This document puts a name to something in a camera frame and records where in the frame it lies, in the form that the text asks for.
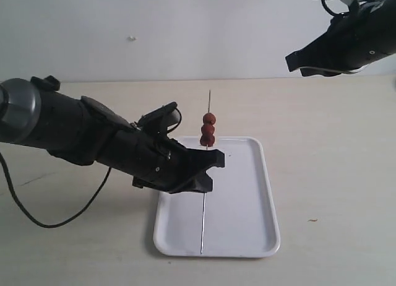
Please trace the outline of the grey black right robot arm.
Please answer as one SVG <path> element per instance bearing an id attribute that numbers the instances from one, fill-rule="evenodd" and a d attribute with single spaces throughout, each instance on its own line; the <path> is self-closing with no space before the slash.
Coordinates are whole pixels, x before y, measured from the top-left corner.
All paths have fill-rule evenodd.
<path id="1" fill-rule="evenodd" d="M 395 54 L 395 0 L 319 0 L 332 16 L 326 32 L 286 56 L 303 77 L 355 74 Z"/>

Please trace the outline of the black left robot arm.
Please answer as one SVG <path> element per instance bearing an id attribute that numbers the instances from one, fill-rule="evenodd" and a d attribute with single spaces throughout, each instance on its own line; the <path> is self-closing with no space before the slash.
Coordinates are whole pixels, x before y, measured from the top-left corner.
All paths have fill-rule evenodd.
<path id="1" fill-rule="evenodd" d="M 54 77 L 1 84 L 1 141 L 45 149 L 80 166 L 94 162 L 132 176 L 138 188 L 174 194 L 208 193 L 208 170 L 225 165 L 219 150 L 189 149 L 168 137 L 180 119 L 172 102 L 130 123 L 102 103 L 59 92 Z"/>

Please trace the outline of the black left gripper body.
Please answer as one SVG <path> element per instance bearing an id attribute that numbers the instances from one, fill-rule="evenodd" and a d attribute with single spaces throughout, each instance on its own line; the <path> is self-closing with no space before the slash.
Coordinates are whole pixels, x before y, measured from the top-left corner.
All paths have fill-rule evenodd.
<path id="1" fill-rule="evenodd" d="M 109 135 L 95 161 L 132 175 L 138 187 L 189 189 L 187 148 L 168 137 L 156 140 L 136 129 L 118 129 Z"/>

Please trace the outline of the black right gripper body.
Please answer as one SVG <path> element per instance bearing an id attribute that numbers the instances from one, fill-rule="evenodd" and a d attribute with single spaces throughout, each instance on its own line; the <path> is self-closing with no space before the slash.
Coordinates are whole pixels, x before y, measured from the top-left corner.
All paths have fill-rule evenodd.
<path id="1" fill-rule="evenodd" d="M 390 2 L 353 1 L 348 14 L 332 20 L 332 69 L 351 74 L 390 56 Z"/>

